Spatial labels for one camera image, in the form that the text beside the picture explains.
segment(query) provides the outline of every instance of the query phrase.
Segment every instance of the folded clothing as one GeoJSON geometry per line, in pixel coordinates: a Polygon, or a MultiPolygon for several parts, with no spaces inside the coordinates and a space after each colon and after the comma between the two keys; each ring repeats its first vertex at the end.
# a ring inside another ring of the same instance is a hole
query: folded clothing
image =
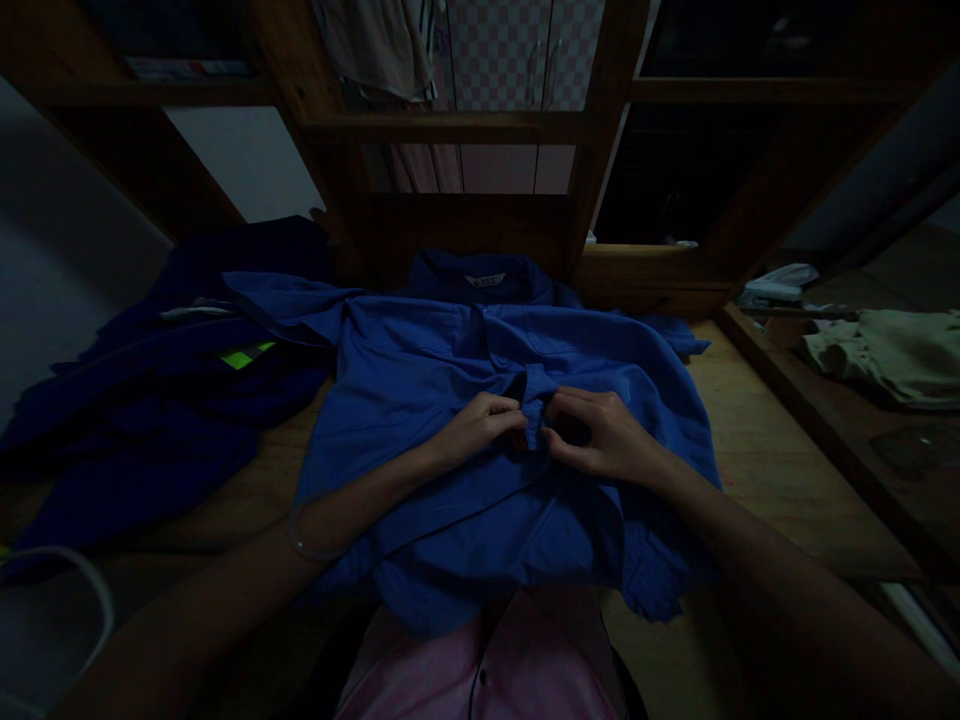
{"type": "Polygon", "coordinates": [[[864,310],[805,335],[801,349],[821,373],[872,383],[904,407],[960,409],[960,311],[864,310]]]}
{"type": "Polygon", "coordinates": [[[313,598],[359,590],[415,634],[436,637],[518,585],[610,585],[635,611],[668,620],[681,595],[714,577],[712,559],[665,503],[552,462],[538,432],[558,386],[614,390],[719,486],[707,415],[677,356],[705,344],[682,320],[585,310],[513,255],[425,251],[407,287],[388,294],[289,275],[225,280],[277,337],[337,347],[337,382],[298,500],[423,443],[481,391],[516,398],[530,421],[531,451],[494,443],[421,489],[331,566],[313,598]]]}
{"type": "Polygon", "coordinates": [[[224,302],[221,273],[326,281],[325,243],[301,217],[189,238],[143,300],[24,392],[0,468],[8,480],[60,479],[14,549],[87,548],[189,510],[254,457],[260,430],[309,405],[331,354],[265,345],[276,338],[224,302]],[[191,312],[170,314],[180,308],[191,312]]]}

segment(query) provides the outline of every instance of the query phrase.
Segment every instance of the pink shirt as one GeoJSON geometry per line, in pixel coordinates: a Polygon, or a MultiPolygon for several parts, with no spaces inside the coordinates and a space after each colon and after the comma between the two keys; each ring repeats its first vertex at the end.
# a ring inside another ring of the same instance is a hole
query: pink shirt
{"type": "Polygon", "coordinates": [[[381,608],[367,628],[336,717],[467,718],[471,702],[477,720],[625,717],[591,591],[518,590],[486,648],[479,616],[425,641],[381,608]]]}

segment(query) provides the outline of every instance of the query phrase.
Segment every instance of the forearm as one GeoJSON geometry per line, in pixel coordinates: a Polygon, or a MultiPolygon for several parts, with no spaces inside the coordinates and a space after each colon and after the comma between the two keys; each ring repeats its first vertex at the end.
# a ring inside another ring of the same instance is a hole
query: forearm
{"type": "MultiPolygon", "coordinates": [[[[414,449],[306,507],[314,552],[349,546],[434,476],[414,449]]],[[[133,618],[51,717],[176,717],[209,663],[290,602],[324,570],[293,547],[286,523],[217,558],[133,618]]]]}
{"type": "Polygon", "coordinates": [[[657,486],[704,540],[730,582],[825,672],[893,717],[956,717],[954,683],[913,642],[819,562],[692,469],[657,486]]]}

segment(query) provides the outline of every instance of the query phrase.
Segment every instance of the dark blue jacket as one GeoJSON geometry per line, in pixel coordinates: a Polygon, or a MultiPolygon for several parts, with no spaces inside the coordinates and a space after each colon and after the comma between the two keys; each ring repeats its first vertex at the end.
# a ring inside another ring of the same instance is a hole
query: dark blue jacket
{"type": "Polygon", "coordinates": [[[276,338],[236,306],[222,316],[160,314],[198,298],[230,311],[227,271],[329,281],[325,243],[301,217],[190,238],[143,300],[27,390],[0,438],[0,472],[60,479],[14,549],[89,548],[185,512],[254,457],[261,430],[309,405],[329,353],[278,342],[238,370],[225,351],[276,338]]]}

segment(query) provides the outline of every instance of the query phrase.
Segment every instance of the hand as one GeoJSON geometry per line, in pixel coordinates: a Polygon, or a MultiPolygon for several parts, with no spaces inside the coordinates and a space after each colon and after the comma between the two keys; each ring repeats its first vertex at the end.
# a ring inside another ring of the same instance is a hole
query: hand
{"type": "Polygon", "coordinates": [[[508,430],[523,430],[526,416],[512,398],[480,393],[421,448],[439,475],[453,470],[508,430]]]}
{"type": "Polygon", "coordinates": [[[550,455],[581,472],[657,490],[678,472],[691,470],[644,430],[615,392],[557,388],[547,406],[547,418],[555,423],[562,414],[590,427],[589,444],[570,445],[552,428],[542,428],[541,432],[550,445],[550,455]]]}

